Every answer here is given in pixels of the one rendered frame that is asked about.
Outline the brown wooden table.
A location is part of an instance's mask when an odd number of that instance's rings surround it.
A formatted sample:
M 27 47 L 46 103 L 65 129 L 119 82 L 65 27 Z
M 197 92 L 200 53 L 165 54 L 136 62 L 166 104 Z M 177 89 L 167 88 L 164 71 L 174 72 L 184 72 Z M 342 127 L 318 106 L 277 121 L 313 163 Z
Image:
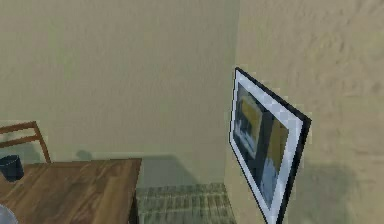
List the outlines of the brown wooden table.
M 0 204 L 19 224 L 138 224 L 139 159 L 29 164 L 24 177 L 0 178 Z

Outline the brown wooden chair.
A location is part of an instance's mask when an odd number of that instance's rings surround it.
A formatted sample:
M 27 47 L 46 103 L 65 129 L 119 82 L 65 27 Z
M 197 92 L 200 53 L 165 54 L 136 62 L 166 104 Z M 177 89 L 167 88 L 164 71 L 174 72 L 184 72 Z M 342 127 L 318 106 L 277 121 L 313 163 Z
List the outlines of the brown wooden chair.
M 29 143 L 29 142 L 33 142 L 33 141 L 38 141 L 40 146 L 41 146 L 45 161 L 47 163 L 51 163 L 51 158 L 50 158 L 50 154 L 49 154 L 47 145 L 45 143 L 45 140 L 41 134 L 41 131 L 40 131 L 36 121 L 29 121 L 29 122 L 24 122 L 24 123 L 0 127 L 0 134 L 12 133 L 12 132 L 26 130 L 26 129 L 32 129 L 34 131 L 34 134 L 29 135 L 29 136 L 25 136 L 25 137 L 21 137 L 18 139 L 0 142 L 0 149 L 6 148 L 6 147 L 11 147 L 11 146 L 16 146 L 16 145 L 20 145 L 20 144 L 24 144 L 24 143 Z

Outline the dark blue cup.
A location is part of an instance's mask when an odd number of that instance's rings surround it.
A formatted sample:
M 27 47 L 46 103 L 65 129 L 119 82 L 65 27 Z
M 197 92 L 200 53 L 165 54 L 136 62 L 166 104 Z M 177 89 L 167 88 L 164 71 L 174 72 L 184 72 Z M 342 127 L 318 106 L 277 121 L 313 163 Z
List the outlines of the dark blue cup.
M 8 182 L 15 182 L 24 176 L 24 169 L 18 155 L 8 155 L 0 159 L 0 172 Z

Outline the pale grey round dish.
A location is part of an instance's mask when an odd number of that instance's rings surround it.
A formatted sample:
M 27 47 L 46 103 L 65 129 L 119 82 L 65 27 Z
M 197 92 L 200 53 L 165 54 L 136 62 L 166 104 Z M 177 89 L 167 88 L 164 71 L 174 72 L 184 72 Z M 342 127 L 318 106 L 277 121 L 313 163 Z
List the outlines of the pale grey round dish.
M 14 213 L 7 207 L 0 204 L 0 224 L 18 224 Z

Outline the black framed wall picture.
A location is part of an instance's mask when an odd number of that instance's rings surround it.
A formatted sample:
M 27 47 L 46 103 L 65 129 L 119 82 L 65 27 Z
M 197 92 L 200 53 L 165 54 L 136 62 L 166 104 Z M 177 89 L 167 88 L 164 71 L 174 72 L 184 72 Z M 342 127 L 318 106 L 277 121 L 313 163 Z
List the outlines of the black framed wall picture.
M 266 224 L 283 224 L 311 119 L 234 69 L 229 142 Z

